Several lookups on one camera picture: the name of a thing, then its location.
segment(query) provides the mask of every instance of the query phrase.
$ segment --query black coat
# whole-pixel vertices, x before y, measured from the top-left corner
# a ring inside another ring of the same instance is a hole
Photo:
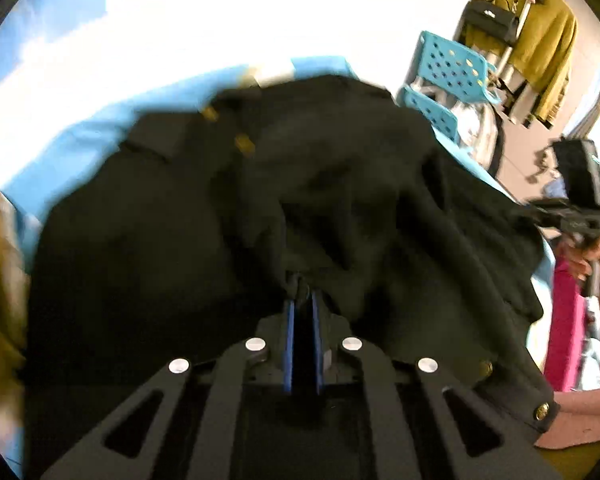
[[[174,357],[251,336],[293,272],[392,358],[435,358],[529,441],[546,430],[557,408],[525,348],[542,242],[519,206],[422,115],[355,80],[225,92],[212,107],[142,118],[48,217],[29,301],[33,476]]]

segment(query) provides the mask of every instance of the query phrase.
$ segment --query hand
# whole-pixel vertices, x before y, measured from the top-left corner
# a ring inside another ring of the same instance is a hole
[[[568,235],[564,235],[558,254],[564,256],[569,262],[569,272],[576,280],[584,280],[591,274],[588,260],[600,262],[600,238],[584,249],[576,248],[576,242]]]

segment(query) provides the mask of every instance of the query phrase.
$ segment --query teal plastic stool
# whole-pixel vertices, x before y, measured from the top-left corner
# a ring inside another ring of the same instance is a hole
[[[414,63],[417,72],[413,74]],[[500,98],[487,88],[489,70],[495,67],[483,56],[456,41],[446,40],[424,30],[412,63],[412,81],[398,96],[398,104],[419,110],[440,133],[460,144],[458,118],[444,105],[439,104],[419,90],[430,84],[453,95],[461,103],[490,103],[497,105]]]
[[[415,108],[422,113],[444,136],[448,137],[455,144],[459,144],[460,136],[458,134],[458,118],[446,107],[438,104],[430,97],[415,91],[409,86],[402,88],[400,96],[401,103],[407,108]]]
[[[500,104],[500,98],[487,89],[488,71],[496,69],[483,56],[426,30],[420,34],[420,43],[419,77],[455,95],[463,103]]]

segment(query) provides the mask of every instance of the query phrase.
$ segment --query pink fabric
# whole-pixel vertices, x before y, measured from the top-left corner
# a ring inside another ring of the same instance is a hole
[[[564,258],[554,270],[554,312],[544,376],[556,392],[568,392],[576,383],[585,329],[585,301],[580,286],[569,274]]]

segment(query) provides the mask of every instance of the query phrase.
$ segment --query yellow sweater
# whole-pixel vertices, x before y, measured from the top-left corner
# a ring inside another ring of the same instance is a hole
[[[503,0],[493,2],[503,9]],[[522,1],[518,15],[522,12]],[[562,0],[545,0],[531,5],[510,63],[524,76],[539,99],[532,113],[541,121],[553,124],[555,113],[568,83],[571,53],[577,33],[576,18]],[[504,43],[481,30],[467,25],[465,44],[501,55]]]

